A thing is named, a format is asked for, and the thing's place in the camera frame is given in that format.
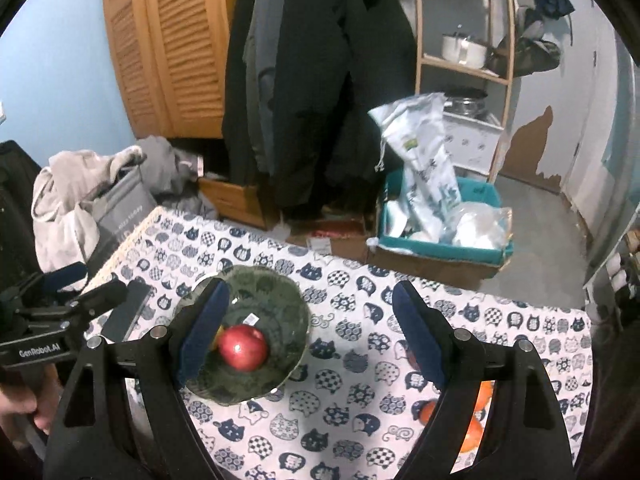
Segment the white pot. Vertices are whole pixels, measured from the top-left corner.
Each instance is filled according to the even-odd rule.
[[[442,36],[442,57],[452,63],[482,68],[486,63],[487,48],[483,44],[468,40],[463,36]]]

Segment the wooden closet door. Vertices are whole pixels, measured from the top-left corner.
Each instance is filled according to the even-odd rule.
[[[222,138],[225,0],[146,0],[167,109],[179,137]]]
[[[111,61],[131,128],[138,138],[174,136],[164,103],[145,0],[103,0]]]

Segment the white sticker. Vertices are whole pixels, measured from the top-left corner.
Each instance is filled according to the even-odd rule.
[[[306,246],[313,252],[327,256],[331,252],[331,238],[307,238]]]
[[[249,314],[244,321],[242,322],[243,325],[249,325],[249,326],[253,326],[255,325],[258,320],[260,318],[258,316],[256,316],[253,312],[251,314]]]

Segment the human hand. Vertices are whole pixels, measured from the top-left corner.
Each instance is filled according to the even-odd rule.
[[[37,396],[23,384],[0,384],[0,428],[12,438],[12,433],[15,433],[12,415],[33,413],[36,427],[49,434],[61,394],[62,386],[55,365],[44,367],[42,388]]]

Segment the black umbrella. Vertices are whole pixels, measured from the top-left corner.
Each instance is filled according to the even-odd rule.
[[[575,7],[570,0],[533,0],[536,4],[536,10],[543,16],[552,20],[559,20],[563,16],[569,17],[569,26],[571,29],[571,44],[574,44],[574,27],[571,22],[571,13]]]

